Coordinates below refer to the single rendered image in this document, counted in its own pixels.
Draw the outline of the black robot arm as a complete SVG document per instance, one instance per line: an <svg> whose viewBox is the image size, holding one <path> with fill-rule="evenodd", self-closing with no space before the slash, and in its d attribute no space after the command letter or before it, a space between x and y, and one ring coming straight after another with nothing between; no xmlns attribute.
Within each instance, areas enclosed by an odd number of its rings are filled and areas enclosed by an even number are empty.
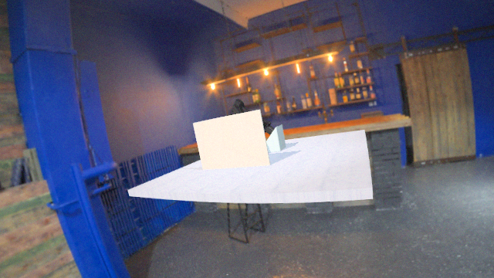
<svg viewBox="0 0 494 278"><path fill-rule="evenodd" d="M244 103L239 99L235 100L235 102L232 105L232 112L234 112L234 114L241 114L249 111L250 110L248 110L245 107ZM263 122L264 131L271 135L272 132L275 130L275 128L270 125L271 122L263 119L262 122Z"/></svg>

